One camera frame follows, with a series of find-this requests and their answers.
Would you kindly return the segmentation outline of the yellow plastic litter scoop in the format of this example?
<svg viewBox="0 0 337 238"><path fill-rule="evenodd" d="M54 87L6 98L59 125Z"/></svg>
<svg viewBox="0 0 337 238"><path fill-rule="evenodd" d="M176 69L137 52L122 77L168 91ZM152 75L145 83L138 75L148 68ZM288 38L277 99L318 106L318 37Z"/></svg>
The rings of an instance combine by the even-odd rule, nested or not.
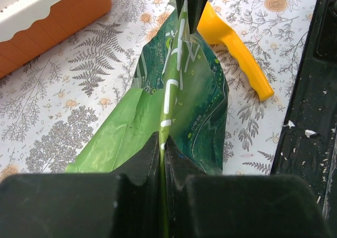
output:
<svg viewBox="0 0 337 238"><path fill-rule="evenodd" d="M247 76L250 86L257 92L260 101L274 95L274 90L255 58L236 32L218 17L209 2L206 3L197 31L210 45L224 44Z"/></svg>

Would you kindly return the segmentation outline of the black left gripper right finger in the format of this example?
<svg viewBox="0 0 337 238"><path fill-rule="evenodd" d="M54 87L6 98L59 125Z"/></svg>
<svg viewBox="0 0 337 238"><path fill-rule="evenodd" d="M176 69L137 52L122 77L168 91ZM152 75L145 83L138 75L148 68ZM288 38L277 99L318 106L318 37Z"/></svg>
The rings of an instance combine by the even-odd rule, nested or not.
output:
<svg viewBox="0 0 337 238"><path fill-rule="evenodd" d="M309 186L293 175L208 175L165 145L169 237L330 237Z"/></svg>

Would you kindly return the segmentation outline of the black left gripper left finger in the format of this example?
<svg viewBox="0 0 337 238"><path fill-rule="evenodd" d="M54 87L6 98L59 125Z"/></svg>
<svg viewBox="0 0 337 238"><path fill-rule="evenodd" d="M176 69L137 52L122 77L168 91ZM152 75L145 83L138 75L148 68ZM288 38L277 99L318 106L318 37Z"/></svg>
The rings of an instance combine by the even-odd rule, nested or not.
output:
<svg viewBox="0 0 337 238"><path fill-rule="evenodd" d="M17 174L1 183L1 237L159 237L158 133L109 173Z"/></svg>

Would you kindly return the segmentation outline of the green cat litter bag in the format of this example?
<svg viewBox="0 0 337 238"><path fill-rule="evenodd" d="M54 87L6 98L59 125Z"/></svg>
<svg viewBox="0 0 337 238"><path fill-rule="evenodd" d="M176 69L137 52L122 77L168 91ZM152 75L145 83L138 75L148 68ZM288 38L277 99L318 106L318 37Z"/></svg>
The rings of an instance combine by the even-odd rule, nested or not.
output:
<svg viewBox="0 0 337 238"><path fill-rule="evenodd" d="M228 86L221 65L196 31L190 34L188 2L174 11L143 47L131 88L67 172L109 172L158 132L160 227L169 235L165 145L172 138L203 172L222 174Z"/></svg>

